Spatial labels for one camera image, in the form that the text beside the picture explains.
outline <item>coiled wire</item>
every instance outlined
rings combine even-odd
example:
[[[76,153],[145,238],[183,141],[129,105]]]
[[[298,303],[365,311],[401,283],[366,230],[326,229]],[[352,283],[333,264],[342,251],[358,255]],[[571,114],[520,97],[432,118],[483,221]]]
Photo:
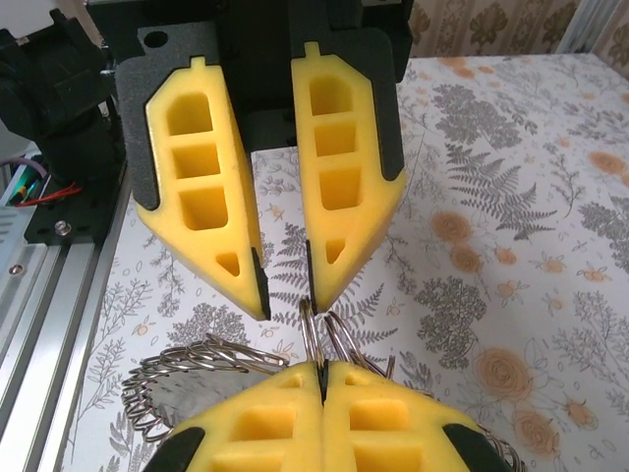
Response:
[[[203,341],[165,349],[158,356],[141,360],[140,366],[132,369],[131,376],[122,382],[122,403],[127,418],[143,439],[160,443],[174,425],[169,424],[150,397],[150,386],[159,378],[189,371],[256,371],[272,376],[286,367],[288,362],[282,357],[207,334]]]
[[[304,298],[300,302],[300,315],[302,319],[302,335],[304,337],[304,343],[307,346],[309,360],[322,358],[323,351],[316,331],[315,313],[312,303],[308,298]],[[349,328],[343,323],[341,317],[332,311],[328,311],[327,314],[323,316],[323,322],[334,351],[340,360],[356,364],[386,379],[392,378],[395,368],[394,356],[389,356],[387,367],[383,371],[375,362],[360,351],[358,343],[352,336]],[[423,390],[420,390],[420,392],[432,397],[431,392]],[[484,426],[478,426],[496,453],[504,459],[513,472],[527,472],[528,468],[526,463],[520,459],[520,456],[511,444],[497,438]]]
[[[316,326],[316,313],[308,297],[300,300],[299,315],[308,361],[315,362],[322,368],[325,355]],[[386,379],[392,378],[395,368],[394,356],[389,356],[386,369],[382,370],[361,352],[349,328],[336,313],[329,311],[324,315],[323,324],[340,360],[355,364]],[[197,370],[231,371],[235,374],[256,371],[271,376],[288,365],[288,361],[280,356],[226,341],[208,333],[203,341],[196,341],[185,347],[165,349],[158,356],[141,360],[140,366],[130,371],[131,377],[122,382],[121,397],[127,418],[131,420],[134,429],[142,433],[147,443],[161,443],[170,434],[174,425],[170,425],[165,415],[152,404],[149,387],[156,383],[157,379],[175,372]],[[421,393],[432,396],[428,391]],[[508,442],[497,438],[482,425],[479,425],[479,428],[513,472],[527,472],[527,465]]]

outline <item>white tablecloth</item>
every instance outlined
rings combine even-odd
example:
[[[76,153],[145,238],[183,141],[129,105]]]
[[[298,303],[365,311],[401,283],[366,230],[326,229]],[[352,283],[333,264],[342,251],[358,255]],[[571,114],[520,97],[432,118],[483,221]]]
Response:
[[[395,379],[512,443],[532,471],[629,470],[629,84],[595,56],[412,60],[399,87],[408,185],[336,304]],[[206,331],[304,360],[295,149],[254,157],[273,321],[195,278],[127,216],[64,458],[140,471],[122,414],[140,358]]]

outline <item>rectangular hole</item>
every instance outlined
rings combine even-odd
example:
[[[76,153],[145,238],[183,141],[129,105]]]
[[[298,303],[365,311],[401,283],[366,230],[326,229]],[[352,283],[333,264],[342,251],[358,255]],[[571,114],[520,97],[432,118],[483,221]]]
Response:
[[[253,456],[214,457],[211,472],[280,472],[282,454],[256,454]]]
[[[263,406],[244,412],[236,421],[231,441],[289,440],[296,412],[284,406]]]
[[[356,123],[344,121],[314,128],[316,155],[345,154],[356,150]]]
[[[184,223],[193,231],[222,228],[227,224],[227,204],[222,187],[179,194]]]
[[[361,204],[361,169],[328,170],[319,174],[321,202],[325,209],[343,209]]]
[[[419,472],[422,450],[417,446],[354,444],[356,472]]]
[[[408,407],[399,400],[366,400],[350,407],[351,431],[406,431],[410,428]]]
[[[318,77],[311,82],[313,115],[352,111],[352,89],[336,77]]]
[[[216,144],[175,147],[173,149],[175,175],[178,179],[190,179],[204,175],[220,174]]]
[[[171,136],[212,131],[207,96],[199,92],[178,96],[168,108],[167,121]]]

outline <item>metal frame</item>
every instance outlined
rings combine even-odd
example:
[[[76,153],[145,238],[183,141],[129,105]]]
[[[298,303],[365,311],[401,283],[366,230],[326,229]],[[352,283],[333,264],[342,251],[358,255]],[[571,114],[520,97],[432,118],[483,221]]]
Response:
[[[2,276],[18,261],[24,268],[0,292],[0,306],[10,300],[14,323],[0,346],[6,351],[0,357],[3,470],[48,472],[61,466],[129,195],[125,175],[102,247],[22,243],[0,266]]]

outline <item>yellow foam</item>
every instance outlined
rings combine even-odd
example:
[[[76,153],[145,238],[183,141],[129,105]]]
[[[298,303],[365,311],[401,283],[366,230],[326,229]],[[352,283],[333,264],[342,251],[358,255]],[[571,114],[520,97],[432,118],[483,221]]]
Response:
[[[187,472],[320,472],[321,396],[315,367],[300,364],[251,387],[172,433],[205,430]]]
[[[205,436],[187,472],[468,472],[442,431],[469,417],[355,366],[329,366],[324,406],[300,364],[179,425]]]
[[[177,70],[146,105],[160,206],[144,224],[177,259],[263,320],[252,248],[262,261],[250,166],[220,66]]]
[[[292,61],[293,93],[314,297],[324,311],[384,239],[406,177],[382,177],[370,80],[319,55],[316,43],[306,53]]]

